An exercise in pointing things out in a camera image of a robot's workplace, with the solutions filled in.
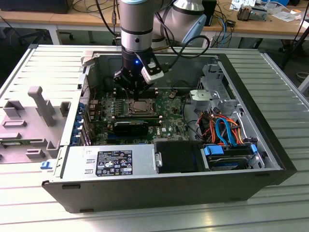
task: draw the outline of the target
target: side panel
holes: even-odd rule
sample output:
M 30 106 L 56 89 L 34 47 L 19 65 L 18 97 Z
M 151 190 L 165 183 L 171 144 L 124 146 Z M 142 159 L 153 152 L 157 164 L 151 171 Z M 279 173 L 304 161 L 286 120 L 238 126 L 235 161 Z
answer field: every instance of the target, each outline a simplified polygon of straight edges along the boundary
M 42 187 L 70 213 L 244 201 L 282 171 L 259 174 L 49 183 Z

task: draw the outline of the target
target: white paper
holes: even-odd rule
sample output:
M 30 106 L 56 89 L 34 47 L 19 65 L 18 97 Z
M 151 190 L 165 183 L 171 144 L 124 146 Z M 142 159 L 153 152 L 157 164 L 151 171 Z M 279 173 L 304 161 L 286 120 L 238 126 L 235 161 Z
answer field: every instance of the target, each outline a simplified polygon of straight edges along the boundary
M 295 16 L 288 13 L 288 12 L 284 12 L 284 11 L 281 11 L 279 13 L 276 13 L 276 14 L 272 14 L 272 16 L 278 18 L 278 19 L 281 19 L 285 22 L 291 22 L 295 19 Z
M 256 0 L 232 0 L 232 4 L 230 6 L 230 10 L 239 11 L 241 5 L 244 6 L 255 6 Z

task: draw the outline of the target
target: motherboard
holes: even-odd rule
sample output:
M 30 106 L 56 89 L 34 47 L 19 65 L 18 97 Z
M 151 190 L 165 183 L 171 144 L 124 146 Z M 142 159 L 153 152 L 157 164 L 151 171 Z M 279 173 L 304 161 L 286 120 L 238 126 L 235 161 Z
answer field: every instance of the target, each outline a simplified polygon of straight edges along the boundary
M 125 91 L 104 92 L 90 101 L 93 145 L 152 144 L 189 140 L 181 114 L 182 96 L 170 89 L 150 90 L 138 101 Z

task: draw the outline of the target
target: metal bracket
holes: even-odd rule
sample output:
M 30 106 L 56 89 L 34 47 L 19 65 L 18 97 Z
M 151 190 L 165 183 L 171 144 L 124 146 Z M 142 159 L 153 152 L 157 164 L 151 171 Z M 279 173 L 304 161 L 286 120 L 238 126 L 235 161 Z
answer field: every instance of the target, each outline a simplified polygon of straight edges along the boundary
M 94 51 L 84 51 L 83 52 L 83 55 L 81 56 L 81 62 L 82 62 L 83 67 L 94 63 L 93 53 Z

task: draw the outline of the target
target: black cable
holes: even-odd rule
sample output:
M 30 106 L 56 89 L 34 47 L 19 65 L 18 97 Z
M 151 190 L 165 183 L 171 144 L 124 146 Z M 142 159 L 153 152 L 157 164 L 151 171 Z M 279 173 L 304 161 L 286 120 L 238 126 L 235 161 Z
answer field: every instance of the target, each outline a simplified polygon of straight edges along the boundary
M 106 28 L 110 31 L 110 33 L 111 33 L 113 36 L 116 36 L 116 34 L 115 34 L 115 33 L 111 30 L 111 28 L 107 25 L 107 22 L 105 21 L 105 18 L 104 18 L 104 16 L 103 16 L 103 13 L 102 13 L 102 10 L 101 10 L 100 5 L 99 5 L 99 3 L 98 3 L 98 0 L 96 0 L 96 5 L 97 5 L 98 11 L 99 11 L 99 13 L 100 13 L 100 16 L 101 16 L 101 18 L 102 18 L 102 20 L 103 20 L 103 22 L 104 22 Z
M 178 81 L 175 81 L 174 84 L 172 84 L 171 90 L 173 90 L 175 84 L 177 84 L 177 83 L 179 83 L 179 82 L 185 83 L 188 87 L 192 88 L 188 82 L 186 82 L 186 81 L 184 81 L 184 80 L 178 80 Z
M 76 4 L 78 4 L 79 2 L 81 2 L 81 1 L 86 1 L 86 0 L 78 0 L 77 2 L 75 2 L 74 4 L 73 4 L 73 6 L 72 6 L 72 8 L 73 8 L 73 10 L 75 10 L 75 11 L 77 11 L 77 12 L 81 12 L 81 13 L 94 13 L 94 12 L 98 12 L 98 10 L 96 10 L 96 11 L 81 11 L 81 10 L 77 10 L 76 8 L 75 8 L 75 5 Z M 105 2 L 103 2 L 103 3 L 100 3 L 100 5 L 104 5 L 105 3 L 107 3 L 108 2 L 108 0 L 105 0 Z M 92 4 L 92 5 L 90 5 L 90 6 L 88 6 L 87 7 L 87 9 L 89 9 L 90 7 L 92 7 L 92 6 L 96 6 L 96 4 Z
M 118 3 L 118 0 L 116 0 L 116 6 L 117 6 L 118 18 L 119 18 L 119 20 L 120 20 L 120 13 L 119 13 L 119 3 Z
M 199 133 L 197 133 L 197 132 L 195 131 L 195 129 L 193 129 L 192 127 L 189 126 L 189 123 L 192 122 L 192 121 L 194 121 L 194 120 L 191 120 L 191 121 L 189 121 L 189 122 L 187 122 L 187 121 L 185 120 L 185 117 L 184 117 L 184 107 L 185 107 L 185 104 L 186 104 L 186 102 L 187 102 L 188 97 L 189 97 L 189 94 L 187 94 L 187 96 L 186 96 L 186 98 L 185 98 L 185 100 L 184 100 L 184 103 L 183 103 L 183 120 L 184 120 L 184 123 L 187 125 L 187 127 L 188 127 L 191 131 L 194 132 L 194 134 L 196 134 L 196 135 L 198 136 L 198 138 L 199 138 L 200 140 L 202 140 L 203 142 L 206 142 L 205 140 L 203 140 L 203 137 L 202 137 Z
M 191 39 L 189 39 L 189 40 L 183 45 L 183 47 L 182 47 L 182 49 L 180 50 L 180 52 L 177 52 L 177 51 L 174 49 L 174 47 L 173 47 L 173 44 L 174 44 L 174 42 L 175 42 L 175 37 L 174 37 L 173 32 L 171 32 L 171 30 L 164 24 L 164 22 L 163 22 L 163 20 L 162 20 L 162 17 L 161 17 L 161 15 L 160 15 L 159 13 L 156 13 L 155 16 L 156 16 L 156 18 L 158 19 L 158 21 L 161 23 L 161 25 L 164 27 L 164 31 L 165 31 L 165 33 L 166 33 L 166 37 L 167 37 L 167 39 L 168 39 L 168 41 L 169 41 L 169 46 L 171 47 L 171 49 L 173 50 L 173 52 L 177 55 L 177 57 L 176 57 L 175 60 L 172 62 L 172 64 L 169 66 L 169 68 L 171 68 L 171 67 L 177 62 L 177 60 L 179 59 L 179 57 L 182 57 L 182 58 L 185 58 L 185 59 L 193 59 L 193 58 L 197 58 L 197 57 L 203 55 L 203 54 L 208 50 L 208 48 L 209 48 L 209 46 L 210 46 L 210 40 L 209 40 L 206 36 L 204 36 L 204 35 L 197 35 L 197 36 L 194 36 L 194 37 L 192 37 Z M 167 30 L 168 30 L 168 31 L 170 32 L 170 34 L 172 35 L 172 43 L 170 42 L 170 39 L 169 39 L 169 35 L 168 35 L 168 33 L 167 33 Z M 184 49 L 189 45 L 189 43 L 190 43 L 192 40 L 195 40 L 195 39 L 197 39 L 197 38 L 203 38 L 203 39 L 207 40 L 207 42 L 208 42 L 208 43 L 207 43 L 207 47 L 206 47 L 201 53 L 199 53 L 199 54 L 197 54 L 197 55 L 195 55 L 195 56 L 190 56 L 190 57 L 188 57 L 188 56 L 183 56 L 183 55 L 182 55 L 182 52 L 184 51 Z
M 189 43 L 192 41 L 192 40 L 195 40 L 197 38 L 203 38 L 205 40 L 207 40 L 207 47 L 199 54 L 195 55 L 195 56 L 191 56 L 191 57 L 184 57 L 182 56 L 182 52 L 184 51 L 184 49 L 189 45 Z M 197 36 L 193 36 L 191 39 L 189 39 L 184 45 L 183 47 L 181 48 L 180 52 L 178 53 L 177 57 L 174 59 L 174 61 L 169 65 L 169 68 L 173 67 L 174 64 L 178 61 L 179 57 L 183 57 L 183 58 L 186 58 L 186 59 L 193 59 L 193 58 L 197 58 L 201 55 L 203 55 L 209 48 L 210 46 L 210 40 L 205 36 L 205 35 L 197 35 Z
M 300 24 L 300 26 L 299 26 L 299 29 L 298 29 L 298 32 L 297 32 L 295 38 L 293 39 L 293 43 L 296 42 L 296 38 L 298 37 L 298 34 L 299 34 L 299 32 L 300 32 L 300 29 L 303 27 L 303 23 L 304 23 L 304 21 L 305 21 L 306 15 L 307 15 L 308 7 L 309 7 L 309 2 L 308 2 L 308 4 L 307 4 L 306 10 L 305 10 L 305 14 L 304 14 L 303 21 L 301 22 L 301 24 Z
M 116 46 L 118 46 L 117 44 L 117 40 L 116 40 L 116 33 L 115 33 L 115 26 L 117 23 L 117 15 L 116 15 L 116 0 L 113 0 L 113 11 L 112 11 L 112 25 L 113 25 L 113 32 L 114 32 L 114 38 L 115 38 L 115 44 Z
M 15 28 L 13 28 L 1 15 L 0 15 L 0 18 L 19 36 L 19 37 L 22 37 L 18 32 L 17 30 L 15 30 Z M 22 39 L 26 44 L 27 46 L 29 46 L 30 44 L 27 42 L 27 40 L 25 39 Z
M 155 17 L 156 17 L 157 20 L 160 22 L 160 24 L 164 27 L 164 32 L 165 32 L 166 38 L 168 39 L 169 46 L 170 46 L 170 47 L 173 47 L 174 44 L 175 44 L 175 37 L 174 37 L 173 32 L 171 32 L 171 30 L 165 25 L 165 23 L 163 22 L 163 19 L 162 19 L 161 15 L 160 15 L 158 12 L 155 13 Z M 170 33 L 171 36 L 172 36 L 172 43 L 170 42 L 169 34 L 168 34 L 167 30 L 169 31 L 169 33 Z

